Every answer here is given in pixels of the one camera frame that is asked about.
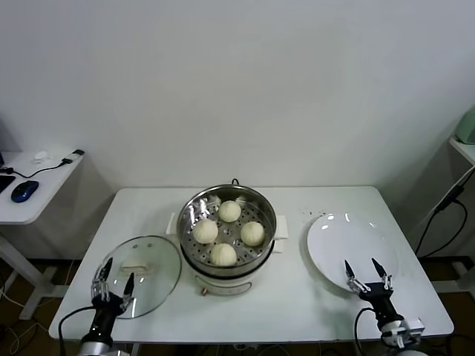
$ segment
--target computer mouse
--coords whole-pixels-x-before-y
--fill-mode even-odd
[[[12,191],[12,201],[14,202],[25,202],[35,190],[38,188],[39,182],[35,180],[27,180],[26,182],[18,184],[15,189]]]

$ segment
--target cable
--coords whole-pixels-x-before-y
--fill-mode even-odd
[[[65,341],[64,339],[62,338],[62,324],[69,318],[69,317],[72,317],[73,315],[77,314],[77,313],[80,313],[80,312],[84,312],[86,310],[94,310],[95,308],[93,306],[86,306],[84,308],[79,308],[79,309],[76,309],[75,311],[72,311],[71,313],[69,313],[68,315],[66,315],[65,317],[63,317],[61,319],[61,321],[59,321],[59,324],[58,324],[58,334],[59,334],[59,354],[60,356],[66,356],[66,348],[65,348]]]
[[[56,165],[56,166],[54,166],[54,167],[48,167],[48,168],[40,169],[40,170],[36,171],[35,173],[30,174],[29,176],[25,176],[25,175],[21,174],[20,172],[15,171],[14,169],[12,170],[12,173],[14,173],[14,174],[16,174],[16,175],[18,175],[18,176],[21,176],[21,177],[23,177],[23,178],[28,179],[28,178],[33,178],[33,177],[34,177],[35,175],[37,175],[38,173],[41,173],[41,172],[44,172],[44,171],[51,171],[52,169],[57,169],[57,168],[59,168],[59,167],[62,167],[62,166],[65,165],[65,164],[66,164],[66,162],[61,162],[61,163],[59,163],[58,165]]]
[[[353,327],[353,333],[354,333],[354,336],[355,336],[356,347],[358,348],[358,351],[361,354],[361,356],[366,356],[366,354],[363,352],[361,344],[358,340],[358,321],[359,321],[360,316],[366,311],[372,311],[373,313],[375,312],[373,308],[363,308],[362,310],[360,310],[358,312],[358,314],[356,315],[355,324],[354,324],[354,327]]]
[[[29,322],[30,320],[17,320],[15,323],[13,323],[12,326],[8,326],[5,328],[9,332],[13,334],[15,337],[15,340],[10,344],[10,355],[18,355],[20,352],[25,350],[30,343],[33,341],[33,339],[36,336],[36,333],[38,332],[38,328],[43,329],[45,332],[48,332],[48,330],[35,318],[33,318],[33,321],[35,322],[33,325],[31,325],[28,329],[26,329],[24,332],[22,332],[20,335],[18,335],[15,330],[13,329],[16,325],[20,323],[26,323]],[[30,332],[31,329],[35,328],[35,331],[33,335],[28,339],[26,344],[24,344],[22,347],[20,347],[20,339],[24,337],[28,332]]]
[[[449,195],[450,192],[452,192],[452,189],[454,189],[467,175],[470,174],[470,177],[471,177],[471,174],[475,172],[475,165],[473,167],[470,167],[470,169],[468,169],[452,186],[451,188],[447,191],[447,193],[444,194],[444,196],[440,199],[440,201],[435,204],[432,209],[429,210],[429,212],[422,218],[420,219],[420,221],[417,222],[417,224],[415,224],[410,230],[409,232],[407,233],[407,236],[410,236],[414,230],[416,230],[416,228],[419,227],[419,225],[421,225],[431,214],[434,210],[437,209],[437,207],[440,205],[441,202],[444,201],[444,199],[447,197],[447,195]]]
[[[430,255],[432,254],[435,254],[436,252],[439,252],[440,250],[446,248],[447,246],[449,246],[458,236],[459,234],[462,232],[463,228],[465,227],[465,224],[467,222],[467,218],[468,218],[468,211],[467,211],[467,208],[465,207],[465,205],[463,205],[462,202],[460,202],[459,200],[455,200],[453,202],[454,204],[457,204],[457,205],[460,205],[464,211],[464,217],[463,217],[463,222],[462,222],[462,225],[460,226],[459,230],[457,230],[457,232],[452,236],[452,238],[450,240],[448,240],[444,245],[442,245],[441,247],[439,247],[437,250],[435,251],[432,251],[431,253],[429,254],[426,254],[420,258],[426,258],[426,257],[429,257]]]
[[[436,217],[437,214],[438,214],[438,211],[434,211],[434,212],[432,213],[432,216],[430,217],[429,221],[427,222],[427,225],[425,226],[424,232],[422,233],[421,239],[419,240],[419,244],[417,245],[417,248],[416,248],[416,250],[414,251],[414,254],[418,254],[418,253],[419,253],[419,249],[421,248],[422,241],[424,241],[425,235],[426,235],[426,233],[427,233],[428,230],[429,230],[429,226],[430,226],[430,224],[432,223],[433,218]]]

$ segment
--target black cable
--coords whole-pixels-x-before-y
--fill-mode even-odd
[[[61,321],[59,322],[58,324],[58,334],[59,334],[59,355],[60,356],[66,356],[66,348],[65,348],[65,341],[64,339],[62,338],[62,324],[69,318],[69,317],[72,317],[73,315],[77,314],[77,313],[80,313],[80,312],[84,312],[86,310],[94,310],[95,308],[93,306],[86,306],[84,308],[79,308],[79,309],[76,309],[75,311],[72,311],[71,313],[69,313],[68,315],[66,315],[65,317],[63,317],[61,319]]]
[[[432,251],[431,253],[429,254],[426,254],[420,258],[426,258],[426,257],[429,257],[430,255],[432,254],[435,254],[436,252],[439,252],[440,250],[446,248],[447,246],[449,246],[458,236],[459,234],[462,232],[463,228],[465,227],[465,224],[467,222],[467,218],[468,218],[468,211],[467,211],[467,208],[465,207],[465,205],[463,205],[462,202],[460,202],[459,200],[454,200],[453,201],[454,204],[457,204],[457,205],[460,205],[463,209],[463,212],[464,212],[464,217],[463,217],[463,222],[462,222],[462,225],[460,226],[459,230],[457,230],[457,232],[452,236],[452,238],[450,240],[448,240],[444,245],[442,245],[441,247],[439,247],[437,250],[435,251]]]
[[[363,314],[364,312],[369,311],[369,310],[371,310],[374,313],[373,308],[363,308],[362,310],[359,311],[359,313],[356,315],[355,325],[353,327],[353,333],[355,335],[356,347],[358,348],[358,351],[361,354],[361,356],[366,356],[366,354],[363,352],[361,344],[359,343],[359,340],[358,340],[358,320],[359,320],[361,314]]]
[[[55,166],[55,167],[49,167],[49,168],[40,169],[39,171],[36,171],[35,173],[33,173],[33,174],[29,175],[29,176],[25,176],[25,175],[21,174],[20,172],[15,171],[14,169],[12,170],[12,172],[13,172],[14,174],[18,175],[18,176],[21,176],[21,177],[23,177],[23,178],[25,178],[25,179],[28,179],[28,178],[34,177],[34,176],[37,175],[38,173],[41,173],[41,172],[44,172],[44,171],[51,171],[52,169],[57,169],[57,168],[59,168],[59,167],[62,167],[62,166],[65,165],[65,164],[66,164],[66,162],[61,162],[61,163],[59,163],[59,164],[58,164],[57,166]]]
[[[429,221],[427,222],[427,225],[425,226],[424,232],[422,233],[421,239],[419,240],[419,244],[417,245],[417,248],[416,248],[414,254],[418,254],[418,253],[419,253],[419,249],[421,248],[422,241],[424,241],[425,235],[426,235],[426,233],[427,233],[428,230],[429,230],[429,226],[430,226],[430,224],[432,223],[433,218],[436,217],[436,215],[437,215],[438,213],[439,213],[438,211],[434,211],[434,212],[432,213],[432,215],[430,216],[430,219],[429,219]]]

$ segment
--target white table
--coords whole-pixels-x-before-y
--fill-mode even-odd
[[[5,161],[4,166],[13,167],[25,176],[41,168],[58,165],[61,159],[68,154],[69,152],[64,152],[64,155],[55,155],[54,159],[48,159],[42,164],[37,165],[32,163],[32,158],[35,156],[34,152],[2,152]],[[15,175],[16,179],[0,193],[0,225],[27,225],[35,221],[81,160],[82,157],[69,165],[41,172],[30,179]],[[13,202],[10,198],[12,190],[26,180],[38,181],[38,189],[26,202]],[[20,314],[19,318],[21,320],[31,319],[43,297],[63,297],[65,295],[67,286],[54,286],[50,282],[50,279],[56,272],[56,268],[48,267],[44,274],[40,273],[2,235],[0,235],[0,258],[15,270],[5,283],[5,292],[15,280],[16,273],[20,273],[21,276],[35,286],[35,290]]]
[[[50,336],[58,338],[58,323],[71,311],[91,304],[90,285],[97,266],[114,246],[132,237],[165,236],[170,216],[200,189],[130,188],[115,197],[62,300]],[[392,301],[406,318],[420,317],[425,335],[446,335],[453,324],[422,267],[375,188],[258,188],[276,214],[286,216],[289,239],[283,254],[274,254],[266,272],[245,294],[201,296],[191,269],[183,273],[170,298],[158,309],[135,320],[118,320],[118,343],[284,343],[352,340],[358,311],[368,306],[354,294],[326,281],[309,261],[307,231],[320,212],[358,211],[392,237],[400,258]],[[79,340],[88,332],[92,311],[63,324],[63,335]],[[361,339],[379,339],[371,313],[358,328]]]

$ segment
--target power cord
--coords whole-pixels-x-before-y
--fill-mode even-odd
[[[66,348],[65,348],[65,340],[63,339],[62,337],[62,324],[69,318],[69,317],[72,317],[73,315],[75,314],[78,314],[80,312],[85,312],[86,310],[94,310],[95,308],[93,306],[86,306],[84,308],[79,308],[79,309],[76,309],[75,311],[72,311],[71,313],[69,313],[68,315],[66,315],[65,317],[63,317],[61,319],[61,321],[59,321],[59,324],[58,324],[58,334],[59,334],[59,355],[60,356],[66,356]]]
[[[29,176],[25,176],[24,174],[21,174],[20,172],[15,171],[14,168],[11,167],[2,167],[0,168],[0,173],[6,173],[6,174],[16,174],[18,176],[21,176],[25,179],[33,178],[35,175],[38,173],[44,172],[44,171],[51,171],[53,169],[57,169],[59,167],[62,167],[63,165],[69,165],[72,162],[74,162],[76,159],[80,158],[84,154],[84,151],[82,150],[75,150],[72,154],[68,154],[65,158],[61,160],[61,162],[54,166],[54,167],[48,167],[48,168],[43,168],[40,170],[37,170],[33,174],[30,174]]]
[[[444,202],[445,198],[448,197],[448,195],[452,192],[452,190],[459,185],[459,183],[461,181],[463,181],[464,178],[466,178],[468,176],[468,178],[461,184],[462,188],[465,186],[465,184],[467,184],[468,180],[472,177],[472,175],[475,173],[475,165],[473,167],[470,167],[470,169],[468,169],[452,186],[451,188],[447,191],[447,193],[444,194],[444,196],[440,199],[440,201],[435,204],[434,207],[432,207],[432,209],[429,210],[429,212],[422,218],[420,219],[420,221],[417,222],[417,224],[415,224],[410,230],[409,232],[407,233],[408,236],[410,236],[415,230],[416,228],[419,227],[419,225],[421,225],[432,213],[433,211],[435,211],[441,204],[442,202]]]
[[[431,253],[429,254],[426,254],[420,258],[426,258],[426,257],[429,257],[429,256],[432,256],[433,254],[435,254],[436,252],[439,252],[440,250],[446,248],[447,246],[449,246],[458,236],[459,234],[462,232],[463,228],[465,227],[465,224],[467,222],[467,218],[468,218],[468,211],[467,211],[467,208],[465,207],[465,205],[463,205],[462,202],[460,202],[459,200],[455,200],[453,202],[454,204],[457,204],[457,205],[460,205],[464,211],[464,217],[463,217],[463,221],[462,221],[462,225],[460,226],[459,230],[457,230],[457,232],[452,236],[452,238],[450,240],[448,240],[444,245],[442,245],[441,247],[439,247],[437,250],[434,250],[432,251]]]
[[[21,334],[17,334],[17,331],[14,328],[17,325],[21,324],[21,323],[28,323],[30,321],[31,320],[17,320],[11,326],[6,326],[6,327],[3,326],[3,328],[2,328],[2,331],[3,331],[2,338],[6,335],[6,332],[10,332],[13,335],[13,337],[15,338],[15,340],[10,344],[10,349],[9,349],[10,355],[12,355],[12,356],[19,355],[21,352],[23,352],[23,350],[25,350],[31,344],[33,339],[35,338],[36,333],[38,332],[38,328],[43,329],[44,331],[48,332],[48,330],[37,319],[33,318],[34,324],[31,325],[30,327],[28,327]],[[34,329],[33,334],[30,336],[28,341],[23,346],[21,346],[21,338],[24,337],[25,335],[27,335],[33,329]]]
[[[426,236],[426,233],[428,232],[429,230],[429,227],[430,227],[430,224],[432,223],[434,217],[436,217],[436,215],[438,213],[440,213],[441,211],[444,211],[451,203],[455,203],[457,205],[460,205],[462,206],[463,210],[464,210],[464,220],[463,220],[463,223],[462,223],[462,226],[460,227],[460,229],[455,233],[455,235],[447,242],[445,243],[441,248],[438,248],[437,250],[435,251],[432,251],[431,253],[429,254],[426,254],[425,256],[421,257],[421,258],[424,258],[424,257],[429,257],[430,255],[432,254],[435,254],[436,252],[439,252],[440,250],[442,250],[443,248],[447,247],[448,245],[450,245],[456,238],[457,236],[459,236],[460,232],[462,231],[462,229],[465,227],[465,223],[467,222],[467,218],[468,218],[468,212],[467,212],[467,208],[457,199],[459,197],[460,194],[463,193],[464,191],[464,187],[465,185],[467,184],[468,180],[472,177],[472,175],[474,174],[475,172],[475,166],[472,167],[471,169],[469,169],[467,172],[465,172],[465,174],[462,176],[462,178],[460,178],[457,183],[455,185],[452,186],[452,188],[449,190],[449,192],[446,193],[446,195],[442,198],[442,200],[439,202],[439,204],[436,205],[436,207],[434,209],[432,209],[430,211],[431,216],[430,216],[430,219],[429,221],[427,222],[427,225],[425,226],[425,229],[424,229],[424,232],[422,233],[422,236],[419,240],[419,243],[416,247],[416,250],[415,250],[415,254],[418,254],[419,253],[419,249],[421,248],[421,245],[422,245],[422,242],[424,241],[425,239],[425,236]],[[465,176],[468,175],[468,178],[462,183],[462,184],[458,184],[460,181],[463,180],[463,178]]]
[[[353,334],[355,336],[356,348],[358,349],[358,352],[360,353],[361,356],[366,356],[366,353],[363,351],[363,348],[361,347],[361,344],[360,344],[359,339],[358,339],[358,321],[359,321],[360,316],[364,312],[368,312],[368,311],[372,311],[373,313],[375,313],[373,308],[363,308],[356,315],[355,324],[354,324],[354,327],[353,327]]]

